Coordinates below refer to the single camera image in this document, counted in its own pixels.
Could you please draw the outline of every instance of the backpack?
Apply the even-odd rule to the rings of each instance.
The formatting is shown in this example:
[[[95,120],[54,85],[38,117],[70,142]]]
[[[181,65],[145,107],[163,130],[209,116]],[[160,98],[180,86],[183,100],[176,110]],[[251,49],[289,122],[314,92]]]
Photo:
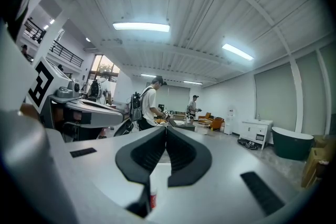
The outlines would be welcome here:
[[[142,119],[142,97],[150,90],[152,87],[147,88],[142,95],[135,92],[131,96],[130,108],[130,119],[131,121],[138,121]]]
[[[96,79],[91,84],[91,87],[88,91],[88,97],[100,98],[100,85]]]

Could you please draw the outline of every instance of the ceiling light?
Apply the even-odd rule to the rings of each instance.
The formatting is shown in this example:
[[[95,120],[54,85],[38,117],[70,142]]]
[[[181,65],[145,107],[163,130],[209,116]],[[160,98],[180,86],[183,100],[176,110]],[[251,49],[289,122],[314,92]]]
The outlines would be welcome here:
[[[114,23],[115,30],[151,30],[169,32],[169,25],[151,24],[151,23]]]
[[[150,78],[155,78],[156,76],[153,76],[153,75],[146,75],[146,74],[141,74],[141,76],[143,77],[150,77]]]
[[[196,84],[196,85],[202,85],[203,84],[201,82],[193,82],[193,81],[186,81],[186,80],[184,80],[183,82],[184,83],[190,83],[190,84]]]
[[[245,59],[247,59],[249,61],[251,61],[251,60],[254,59],[251,55],[246,54],[245,52],[241,51],[240,49],[237,49],[234,46],[231,46],[228,43],[225,44],[222,48],[225,49],[225,50],[231,51],[234,54],[237,54],[237,55],[239,55],[239,56],[241,56],[241,57],[243,57],[243,58],[245,58]]]

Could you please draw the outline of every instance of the gray floor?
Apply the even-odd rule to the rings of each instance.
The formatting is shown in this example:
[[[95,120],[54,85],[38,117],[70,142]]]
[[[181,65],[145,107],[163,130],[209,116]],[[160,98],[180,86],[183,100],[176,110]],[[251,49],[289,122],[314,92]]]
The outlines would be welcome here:
[[[106,134],[107,137],[112,137],[114,131],[110,131]],[[207,134],[209,137],[216,140],[225,140],[228,143],[237,144],[238,136],[237,135],[226,135],[221,132],[213,132],[211,130],[208,131]],[[272,146],[266,146],[264,150],[258,149],[256,151],[250,151],[256,157],[258,157],[261,161],[276,169],[279,173],[281,173],[289,182],[293,185],[297,190],[301,190],[301,175],[303,168],[305,166],[305,162],[302,161],[294,161],[291,159],[284,159],[278,157],[274,153],[274,148]],[[167,151],[162,155],[159,163],[170,163],[170,158],[168,156]]]

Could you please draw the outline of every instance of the black rubber pad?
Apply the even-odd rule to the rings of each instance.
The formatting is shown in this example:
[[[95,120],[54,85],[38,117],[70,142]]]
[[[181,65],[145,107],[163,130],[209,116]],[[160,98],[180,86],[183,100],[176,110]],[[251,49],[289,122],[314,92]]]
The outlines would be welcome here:
[[[266,215],[273,214],[285,205],[256,173],[248,172],[240,176]]]
[[[88,155],[90,153],[97,152],[93,147],[85,148],[84,150],[71,151],[70,154],[73,158]]]

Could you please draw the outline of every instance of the green bathtub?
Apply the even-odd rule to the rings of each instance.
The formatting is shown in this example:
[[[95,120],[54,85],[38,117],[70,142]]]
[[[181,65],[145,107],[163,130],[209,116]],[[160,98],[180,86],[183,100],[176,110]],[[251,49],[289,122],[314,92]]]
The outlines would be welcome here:
[[[279,127],[272,127],[275,153],[282,158],[301,161],[307,158],[314,137]]]

